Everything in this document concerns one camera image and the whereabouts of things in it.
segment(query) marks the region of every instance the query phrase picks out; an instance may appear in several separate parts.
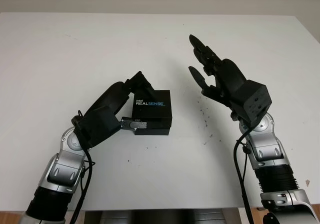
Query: white table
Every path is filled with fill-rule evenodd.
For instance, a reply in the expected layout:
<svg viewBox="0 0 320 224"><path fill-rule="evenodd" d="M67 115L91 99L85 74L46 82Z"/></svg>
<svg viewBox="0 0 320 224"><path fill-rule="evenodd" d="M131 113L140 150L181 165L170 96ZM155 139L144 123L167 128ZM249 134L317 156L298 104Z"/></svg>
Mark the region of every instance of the white table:
<svg viewBox="0 0 320 224"><path fill-rule="evenodd" d="M188 70L202 70L189 34L267 85L294 176L320 203L320 44L295 17L1 13L0 210L28 207L77 110L139 70L155 89L171 90L170 134L122 130L92 149L96 166L83 209L243 206L232 159L238 123L201 96ZM119 118L130 116L132 102ZM250 166L246 175L250 204L261 206Z"/></svg>

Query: black box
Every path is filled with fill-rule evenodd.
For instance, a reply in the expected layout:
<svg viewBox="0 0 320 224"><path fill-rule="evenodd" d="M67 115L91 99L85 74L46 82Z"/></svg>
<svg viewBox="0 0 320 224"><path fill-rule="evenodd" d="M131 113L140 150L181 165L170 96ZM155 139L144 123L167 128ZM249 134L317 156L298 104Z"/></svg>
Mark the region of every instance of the black box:
<svg viewBox="0 0 320 224"><path fill-rule="evenodd" d="M169 135L172 123L171 98L169 90L156 90L155 98L143 92L134 94L132 118L146 122L146 128L138 128L135 135Z"/></svg>

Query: silver robot arm segment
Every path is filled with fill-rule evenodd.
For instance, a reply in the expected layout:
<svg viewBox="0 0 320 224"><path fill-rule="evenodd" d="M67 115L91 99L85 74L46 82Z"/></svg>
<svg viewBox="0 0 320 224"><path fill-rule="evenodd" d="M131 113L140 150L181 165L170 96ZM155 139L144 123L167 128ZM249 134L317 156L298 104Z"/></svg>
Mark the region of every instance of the silver robot arm segment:
<svg viewBox="0 0 320 224"><path fill-rule="evenodd" d="M263 206L270 211L264 223L319 224L305 190L298 189L290 162L281 141L274 132L275 121L267 113L246 136L248 157L259 179ZM240 131L248 127L241 121Z"/></svg>
<svg viewBox="0 0 320 224"><path fill-rule="evenodd" d="M78 187L86 156L74 129L71 127L63 133L60 152L50 159L20 224L65 223L68 204Z"/></svg>

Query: floor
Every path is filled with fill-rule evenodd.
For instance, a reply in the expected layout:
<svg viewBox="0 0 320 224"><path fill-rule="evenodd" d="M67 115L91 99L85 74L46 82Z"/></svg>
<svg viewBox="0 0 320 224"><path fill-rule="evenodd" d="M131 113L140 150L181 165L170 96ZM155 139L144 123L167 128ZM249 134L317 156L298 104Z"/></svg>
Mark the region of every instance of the floor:
<svg viewBox="0 0 320 224"><path fill-rule="evenodd" d="M320 219L320 204L313 205L313 209L316 212L318 218ZM268 213L267 210L258 210L257 208L251 208L251 212L252 212L255 224L262 224L264 215ZM65 216L66 224L70 222L72 214L73 214L72 211L67 212L67 215ZM18 212L0 212L0 224L18 224L20 216L21 216L21 213L18 213ZM76 224L84 224L84 223L85 223L85 212L81 211Z"/></svg>

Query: robotic arm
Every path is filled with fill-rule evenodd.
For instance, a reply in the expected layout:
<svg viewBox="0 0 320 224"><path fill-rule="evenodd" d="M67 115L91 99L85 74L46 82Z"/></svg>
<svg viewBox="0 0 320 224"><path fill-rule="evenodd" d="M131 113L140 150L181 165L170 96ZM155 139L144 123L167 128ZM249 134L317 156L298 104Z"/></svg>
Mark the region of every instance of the robotic arm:
<svg viewBox="0 0 320 224"><path fill-rule="evenodd" d="M68 204L86 170L87 157L88 179L85 187L81 186L81 197L71 223L77 220L92 175L93 162L89 150L121 128L133 131L147 128L147 123L141 124L129 117L118 121L115 116L129 99L129 94L135 92L144 92L154 97L154 89L141 71L125 83L114 83L84 115L79 111L78 115L72 118L74 127L62 134L60 152L50 159L34 198L19 221L20 224L64 224Z"/></svg>
<svg viewBox="0 0 320 224"><path fill-rule="evenodd" d="M270 212L264 216L263 223L319 224L306 192L298 188L282 143L275 136L275 121L267 113L272 103L267 87L247 80L234 62L219 59L195 36L190 35L189 40L204 72L215 77L216 86L208 86L205 78L194 67L189 67L194 80L202 88L201 93L229 107L232 120L239 121L242 137L236 143L233 156L249 222L254 223L237 162L237 147L243 138L246 139L243 150L259 179L262 205Z"/></svg>

